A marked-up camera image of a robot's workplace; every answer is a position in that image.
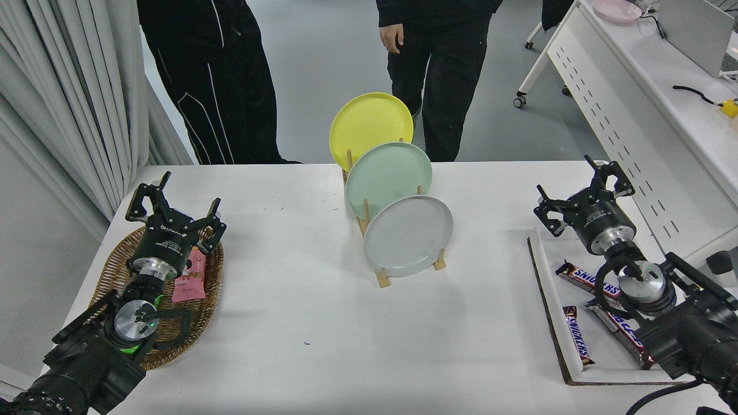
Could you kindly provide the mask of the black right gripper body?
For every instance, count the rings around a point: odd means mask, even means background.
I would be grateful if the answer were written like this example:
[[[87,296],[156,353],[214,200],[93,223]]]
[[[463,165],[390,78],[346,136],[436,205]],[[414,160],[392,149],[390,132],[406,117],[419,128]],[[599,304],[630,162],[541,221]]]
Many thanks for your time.
[[[614,201],[574,201],[568,223],[585,249],[604,255],[609,248],[634,239],[636,226]]]

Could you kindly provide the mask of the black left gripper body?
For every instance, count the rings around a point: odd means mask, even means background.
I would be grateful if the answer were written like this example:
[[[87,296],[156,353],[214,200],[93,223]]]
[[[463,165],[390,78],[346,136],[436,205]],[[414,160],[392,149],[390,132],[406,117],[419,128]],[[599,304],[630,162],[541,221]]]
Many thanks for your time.
[[[131,257],[131,268],[141,271],[145,260],[155,259],[167,263],[171,274],[181,274],[189,259],[192,247],[199,240],[194,220],[180,212],[169,218],[161,213],[148,217],[146,229]]]

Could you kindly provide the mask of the person's hand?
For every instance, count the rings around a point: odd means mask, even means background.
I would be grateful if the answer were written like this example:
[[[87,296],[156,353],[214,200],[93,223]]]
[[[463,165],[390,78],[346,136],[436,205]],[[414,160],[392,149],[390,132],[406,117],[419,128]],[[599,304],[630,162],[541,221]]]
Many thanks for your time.
[[[400,54],[404,45],[403,24],[393,24],[378,28],[379,37],[384,48],[390,54]]]

